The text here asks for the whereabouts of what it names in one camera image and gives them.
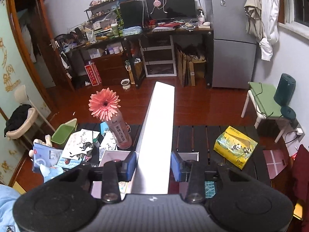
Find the blue white plastic bag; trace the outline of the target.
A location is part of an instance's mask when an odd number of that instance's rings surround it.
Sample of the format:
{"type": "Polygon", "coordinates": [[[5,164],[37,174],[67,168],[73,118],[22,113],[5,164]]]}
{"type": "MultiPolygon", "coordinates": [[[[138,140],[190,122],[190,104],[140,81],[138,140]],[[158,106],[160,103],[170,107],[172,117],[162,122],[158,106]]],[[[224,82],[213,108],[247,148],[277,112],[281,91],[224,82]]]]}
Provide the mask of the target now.
{"type": "Polygon", "coordinates": [[[56,165],[62,154],[61,149],[55,149],[39,143],[34,144],[33,151],[32,171],[35,173],[40,173],[40,165],[44,165],[47,168],[56,165]]]}

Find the yellow panda tissue pack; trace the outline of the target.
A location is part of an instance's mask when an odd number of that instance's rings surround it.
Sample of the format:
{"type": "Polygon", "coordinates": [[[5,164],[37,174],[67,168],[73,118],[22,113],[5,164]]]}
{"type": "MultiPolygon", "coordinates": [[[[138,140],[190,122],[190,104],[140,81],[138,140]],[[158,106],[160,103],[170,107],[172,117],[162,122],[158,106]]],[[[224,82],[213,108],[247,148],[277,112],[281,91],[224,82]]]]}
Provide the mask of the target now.
{"type": "Polygon", "coordinates": [[[228,126],[216,139],[214,151],[242,170],[257,145],[258,143],[250,137],[228,126]]]}

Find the white drawer unit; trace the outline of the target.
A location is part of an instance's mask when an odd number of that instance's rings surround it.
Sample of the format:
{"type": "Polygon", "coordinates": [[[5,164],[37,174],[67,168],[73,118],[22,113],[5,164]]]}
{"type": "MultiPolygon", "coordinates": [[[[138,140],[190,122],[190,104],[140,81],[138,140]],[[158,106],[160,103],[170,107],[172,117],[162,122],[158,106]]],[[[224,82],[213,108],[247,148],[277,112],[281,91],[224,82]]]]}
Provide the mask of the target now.
{"type": "Polygon", "coordinates": [[[171,35],[150,34],[139,39],[146,77],[175,77],[174,42],[171,35]]]}

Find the white curtain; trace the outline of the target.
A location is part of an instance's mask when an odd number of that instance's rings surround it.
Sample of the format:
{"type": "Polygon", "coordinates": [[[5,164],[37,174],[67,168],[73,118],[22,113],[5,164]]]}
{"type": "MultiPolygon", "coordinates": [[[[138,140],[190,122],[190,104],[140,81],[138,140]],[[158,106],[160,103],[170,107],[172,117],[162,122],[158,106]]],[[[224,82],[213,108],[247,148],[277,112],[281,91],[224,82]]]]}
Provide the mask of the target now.
{"type": "Polygon", "coordinates": [[[280,0],[246,0],[246,32],[255,36],[261,49],[261,59],[270,61],[273,45],[279,40],[278,17],[280,0]]]}

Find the pink gerbera flower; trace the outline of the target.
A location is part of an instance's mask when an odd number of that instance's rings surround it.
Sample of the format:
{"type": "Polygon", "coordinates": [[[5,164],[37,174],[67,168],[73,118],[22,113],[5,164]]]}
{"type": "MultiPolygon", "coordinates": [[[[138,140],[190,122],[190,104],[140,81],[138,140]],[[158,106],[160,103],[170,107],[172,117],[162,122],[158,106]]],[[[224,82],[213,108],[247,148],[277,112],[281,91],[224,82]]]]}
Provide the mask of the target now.
{"type": "Polygon", "coordinates": [[[108,87],[90,96],[89,111],[93,117],[101,122],[110,121],[118,114],[118,109],[121,107],[120,101],[116,92],[108,87]]]}

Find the black computer monitor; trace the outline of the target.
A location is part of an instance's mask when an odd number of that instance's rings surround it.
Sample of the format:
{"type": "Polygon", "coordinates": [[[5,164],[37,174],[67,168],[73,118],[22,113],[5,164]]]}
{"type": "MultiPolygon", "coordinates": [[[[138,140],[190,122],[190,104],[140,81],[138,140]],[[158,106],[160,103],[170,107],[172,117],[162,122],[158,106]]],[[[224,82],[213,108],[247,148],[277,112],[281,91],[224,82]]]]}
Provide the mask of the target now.
{"type": "Polygon", "coordinates": [[[196,18],[195,0],[146,0],[152,20],[196,18]]]}

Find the silver refrigerator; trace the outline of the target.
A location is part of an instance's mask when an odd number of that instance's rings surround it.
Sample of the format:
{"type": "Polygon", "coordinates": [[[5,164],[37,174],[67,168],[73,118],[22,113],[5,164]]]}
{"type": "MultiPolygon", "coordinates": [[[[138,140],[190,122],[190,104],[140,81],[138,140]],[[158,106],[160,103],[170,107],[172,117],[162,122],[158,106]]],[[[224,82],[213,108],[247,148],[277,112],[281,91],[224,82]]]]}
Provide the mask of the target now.
{"type": "Polygon", "coordinates": [[[246,0],[204,0],[214,38],[213,87],[245,89],[256,55],[255,37],[246,32],[246,0]]]}

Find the stack of papers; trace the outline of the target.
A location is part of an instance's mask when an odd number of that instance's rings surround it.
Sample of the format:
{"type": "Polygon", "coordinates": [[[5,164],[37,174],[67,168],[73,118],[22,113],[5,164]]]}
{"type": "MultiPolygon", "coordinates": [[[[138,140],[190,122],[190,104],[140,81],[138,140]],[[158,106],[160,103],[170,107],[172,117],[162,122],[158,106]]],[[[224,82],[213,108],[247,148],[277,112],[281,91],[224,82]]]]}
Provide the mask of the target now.
{"type": "Polygon", "coordinates": [[[106,150],[116,150],[116,141],[108,130],[103,134],[95,130],[81,129],[68,139],[57,166],[70,170],[80,164],[98,166],[106,150]]]}

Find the green cutting mat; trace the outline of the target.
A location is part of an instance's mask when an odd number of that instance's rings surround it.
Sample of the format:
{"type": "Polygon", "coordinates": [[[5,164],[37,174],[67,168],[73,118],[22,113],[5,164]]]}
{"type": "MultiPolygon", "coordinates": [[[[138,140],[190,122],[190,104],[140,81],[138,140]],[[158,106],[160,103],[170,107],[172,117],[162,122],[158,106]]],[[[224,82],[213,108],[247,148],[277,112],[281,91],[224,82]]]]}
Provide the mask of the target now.
{"type": "Polygon", "coordinates": [[[216,194],[214,181],[205,181],[204,188],[205,188],[205,198],[206,199],[211,199],[212,197],[214,197],[214,195],[216,194]]]}

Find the beige chair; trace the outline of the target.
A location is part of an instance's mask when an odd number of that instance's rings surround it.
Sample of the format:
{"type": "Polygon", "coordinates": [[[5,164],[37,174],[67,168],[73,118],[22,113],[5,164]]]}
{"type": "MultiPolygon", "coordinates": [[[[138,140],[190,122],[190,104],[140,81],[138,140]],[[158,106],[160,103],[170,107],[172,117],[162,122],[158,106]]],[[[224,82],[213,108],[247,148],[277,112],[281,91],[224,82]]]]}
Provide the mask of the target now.
{"type": "Polygon", "coordinates": [[[37,127],[43,134],[43,130],[36,124],[38,117],[41,117],[43,121],[55,132],[55,128],[50,122],[43,116],[39,109],[29,98],[25,85],[18,86],[14,91],[15,101],[19,104],[10,119],[6,121],[6,127],[4,129],[4,137],[9,140],[20,140],[25,139],[33,144],[33,141],[26,135],[32,126],[37,127]]]}

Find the blue white ceramic humidifier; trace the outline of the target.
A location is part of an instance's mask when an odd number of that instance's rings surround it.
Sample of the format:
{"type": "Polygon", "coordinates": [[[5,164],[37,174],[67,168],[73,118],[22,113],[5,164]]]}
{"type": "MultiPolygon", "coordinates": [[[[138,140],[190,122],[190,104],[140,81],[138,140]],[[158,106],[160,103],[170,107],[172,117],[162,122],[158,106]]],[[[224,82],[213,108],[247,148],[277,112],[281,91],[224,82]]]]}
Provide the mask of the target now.
{"type": "Polygon", "coordinates": [[[44,182],[46,183],[51,179],[61,175],[64,172],[64,170],[58,165],[54,165],[50,168],[48,168],[45,165],[40,165],[40,172],[43,175],[44,182]]]}

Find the red sign box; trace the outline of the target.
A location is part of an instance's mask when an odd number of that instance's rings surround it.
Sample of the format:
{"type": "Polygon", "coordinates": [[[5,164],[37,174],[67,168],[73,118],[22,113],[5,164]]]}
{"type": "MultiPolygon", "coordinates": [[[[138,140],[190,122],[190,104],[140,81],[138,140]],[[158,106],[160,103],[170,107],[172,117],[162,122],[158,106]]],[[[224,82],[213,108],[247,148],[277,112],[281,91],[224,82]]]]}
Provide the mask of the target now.
{"type": "Polygon", "coordinates": [[[102,83],[101,77],[99,76],[99,72],[94,62],[89,61],[88,64],[85,65],[85,70],[92,86],[97,86],[102,83]]]}

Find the white box lid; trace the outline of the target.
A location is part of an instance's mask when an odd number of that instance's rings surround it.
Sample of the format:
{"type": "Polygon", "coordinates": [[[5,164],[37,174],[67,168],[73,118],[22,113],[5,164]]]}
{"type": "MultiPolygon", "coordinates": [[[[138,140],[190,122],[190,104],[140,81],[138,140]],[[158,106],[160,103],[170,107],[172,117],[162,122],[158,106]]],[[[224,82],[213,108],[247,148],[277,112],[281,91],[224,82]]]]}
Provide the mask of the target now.
{"type": "Polygon", "coordinates": [[[156,82],[136,147],[132,194],[167,194],[174,121],[175,87],[156,82]]]}

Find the white storage box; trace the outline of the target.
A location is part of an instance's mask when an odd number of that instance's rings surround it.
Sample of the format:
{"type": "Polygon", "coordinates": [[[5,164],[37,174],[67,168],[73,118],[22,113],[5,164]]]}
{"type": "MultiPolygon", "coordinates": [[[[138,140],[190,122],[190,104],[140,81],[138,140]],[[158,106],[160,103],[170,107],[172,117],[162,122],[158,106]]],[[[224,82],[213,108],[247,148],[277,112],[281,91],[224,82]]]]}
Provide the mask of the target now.
{"type": "MultiPolygon", "coordinates": [[[[126,157],[129,155],[129,151],[124,150],[105,150],[103,153],[102,160],[99,164],[99,166],[103,166],[105,163],[109,161],[121,161],[125,160],[126,157]]],[[[186,161],[186,160],[199,160],[199,153],[198,152],[180,152],[180,157],[186,161]]],[[[186,191],[188,189],[188,182],[180,182],[175,184],[175,190],[172,191],[172,193],[175,194],[181,194],[182,197],[185,197],[186,191]]],[[[100,181],[94,181],[92,188],[91,188],[91,195],[97,199],[101,198],[101,187],[102,183],[100,181]]],[[[119,189],[121,193],[121,198],[124,199],[125,194],[130,194],[132,189],[132,182],[119,182],[119,189]]]]}

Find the small ceramic pot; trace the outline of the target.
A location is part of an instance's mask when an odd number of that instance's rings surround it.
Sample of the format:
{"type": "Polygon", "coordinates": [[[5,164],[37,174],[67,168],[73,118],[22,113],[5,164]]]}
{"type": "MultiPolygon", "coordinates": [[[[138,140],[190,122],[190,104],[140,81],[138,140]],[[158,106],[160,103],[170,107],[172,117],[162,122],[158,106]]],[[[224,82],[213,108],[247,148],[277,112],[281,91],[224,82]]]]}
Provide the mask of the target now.
{"type": "Polygon", "coordinates": [[[131,87],[130,79],[126,78],[121,81],[121,86],[124,90],[128,90],[131,87]]]}

